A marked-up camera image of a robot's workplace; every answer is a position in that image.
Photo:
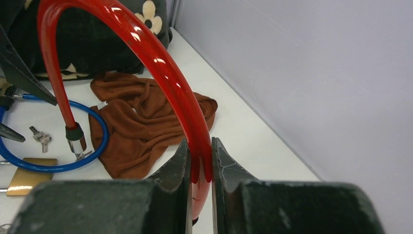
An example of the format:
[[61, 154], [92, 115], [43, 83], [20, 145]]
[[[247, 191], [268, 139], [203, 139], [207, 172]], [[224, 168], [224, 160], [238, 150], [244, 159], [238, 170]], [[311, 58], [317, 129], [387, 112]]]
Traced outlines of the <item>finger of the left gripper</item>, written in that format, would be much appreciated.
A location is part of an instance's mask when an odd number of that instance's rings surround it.
[[35, 78], [11, 44], [3, 28], [0, 29], [0, 66], [10, 84], [51, 105], [57, 105], [55, 96]]
[[24, 142], [26, 140], [24, 136], [3, 123], [0, 124], [0, 136], [17, 142]]

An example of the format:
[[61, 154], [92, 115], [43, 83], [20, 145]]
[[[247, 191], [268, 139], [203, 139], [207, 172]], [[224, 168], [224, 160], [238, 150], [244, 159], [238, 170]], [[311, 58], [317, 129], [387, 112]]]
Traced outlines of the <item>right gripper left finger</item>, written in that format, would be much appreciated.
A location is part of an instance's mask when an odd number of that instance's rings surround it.
[[175, 154], [146, 179], [51, 181], [36, 186], [12, 234], [189, 234], [190, 153]]

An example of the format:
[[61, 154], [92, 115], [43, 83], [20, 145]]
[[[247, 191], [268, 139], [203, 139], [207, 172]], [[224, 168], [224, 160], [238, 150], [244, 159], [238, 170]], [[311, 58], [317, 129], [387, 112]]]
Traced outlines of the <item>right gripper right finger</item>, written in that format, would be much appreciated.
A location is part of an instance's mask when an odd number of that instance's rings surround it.
[[259, 180], [212, 139], [216, 234], [382, 234], [367, 195], [340, 182]]

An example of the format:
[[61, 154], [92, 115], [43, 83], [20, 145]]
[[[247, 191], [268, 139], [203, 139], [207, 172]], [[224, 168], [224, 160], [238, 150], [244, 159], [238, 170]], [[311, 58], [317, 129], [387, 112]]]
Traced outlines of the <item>blue lock key bunch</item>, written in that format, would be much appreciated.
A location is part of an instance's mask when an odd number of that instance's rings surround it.
[[29, 129], [33, 133], [33, 139], [42, 145], [42, 152], [48, 152], [48, 144], [52, 141], [50, 134], [46, 134], [42, 131], [38, 131], [34, 126], [30, 126]]

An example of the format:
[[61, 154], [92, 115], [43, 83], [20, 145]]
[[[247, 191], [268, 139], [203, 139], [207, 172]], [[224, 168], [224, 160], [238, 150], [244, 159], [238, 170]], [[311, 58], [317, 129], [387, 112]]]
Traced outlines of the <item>large brass padlock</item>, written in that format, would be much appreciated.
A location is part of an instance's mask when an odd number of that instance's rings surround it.
[[[56, 166], [56, 158], [23, 158], [23, 161], [42, 166]], [[8, 188], [4, 189], [6, 196], [26, 196], [40, 183], [52, 180], [53, 173], [33, 172], [23, 168], [17, 168]]]

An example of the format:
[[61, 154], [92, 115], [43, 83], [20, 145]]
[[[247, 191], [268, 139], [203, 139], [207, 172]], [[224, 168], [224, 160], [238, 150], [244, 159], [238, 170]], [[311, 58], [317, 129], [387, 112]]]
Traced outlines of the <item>red cable lock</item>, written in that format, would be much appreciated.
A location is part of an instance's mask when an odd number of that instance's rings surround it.
[[165, 93], [185, 134], [191, 156], [192, 218], [200, 215], [212, 180], [212, 145], [206, 120], [187, 80], [170, 54], [127, 7], [116, 0], [42, 0], [37, 28], [40, 49], [68, 130], [79, 128], [65, 92], [56, 50], [56, 27], [67, 8], [89, 12], [109, 26], [133, 51]]

